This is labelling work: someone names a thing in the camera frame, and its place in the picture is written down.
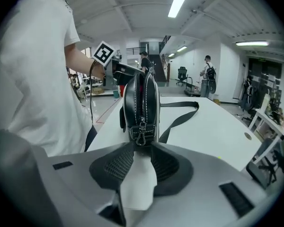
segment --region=red object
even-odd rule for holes
[[[125,86],[120,86],[120,94],[121,94],[121,97],[123,97],[123,91],[124,91],[124,88],[125,88]]]

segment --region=white desk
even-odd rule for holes
[[[255,160],[255,164],[258,163],[264,156],[266,156],[266,154],[271,151],[271,149],[276,145],[276,143],[280,140],[280,137],[282,135],[284,135],[284,127],[278,125],[276,122],[274,122],[273,120],[271,120],[266,114],[265,112],[261,111],[260,109],[256,109],[256,114],[255,117],[253,118],[252,122],[249,125],[249,129],[251,130],[252,127],[254,126],[257,118],[260,117],[261,118],[261,123],[265,122],[269,125],[269,127],[271,129],[273,129],[276,133],[277,136],[276,138],[273,140],[273,142],[269,145],[269,147]]]
[[[170,131],[168,144],[219,157],[241,171],[253,158],[261,142],[233,115],[207,98],[161,97],[161,103],[197,101],[199,111],[192,119]],[[128,142],[128,133],[123,133],[119,123],[121,100],[110,114],[88,151]],[[162,107],[160,134],[179,116],[194,110],[191,107]],[[244,133],[251,136],[247,139]]]

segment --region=ceiling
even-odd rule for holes
[[[268,40],[267,47],[244,47],[247,55],[284,62],[284,26],[264,0],[185,0],[177,17],[169,18],[172,1],[67,0],[87,43],[171,35],[172,51],[218,32],[233,42]]]

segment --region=black backpack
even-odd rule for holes
[[[216,72],[215,72],[215,70],[214,70],[214,68],[213,67],[210,67],[210,65],[208,64],[208,63],[206,63],[207,65],[208,65],[208,69],[207,69],[207,71],[206,71],[206,74],[207,74],[207,78],[209,79],[209,80],[215,80],[215,75],[216,75]]]

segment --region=black strap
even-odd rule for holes
[[[167,143],[167,140],[169,139],[169,133],[170,129],[173,127],[176,127],[178,125],[181,125],[191,119],[195,113],[199,110],[199,104],[197,102],[176,102],[176,103],[169,103],[169,104],[160,104],[161,107],[195,107],[197,110],[186,113],[180,117],[178,117],[168,128],[163,132],[163,134],[159,138],[159,142],[161,143]]]

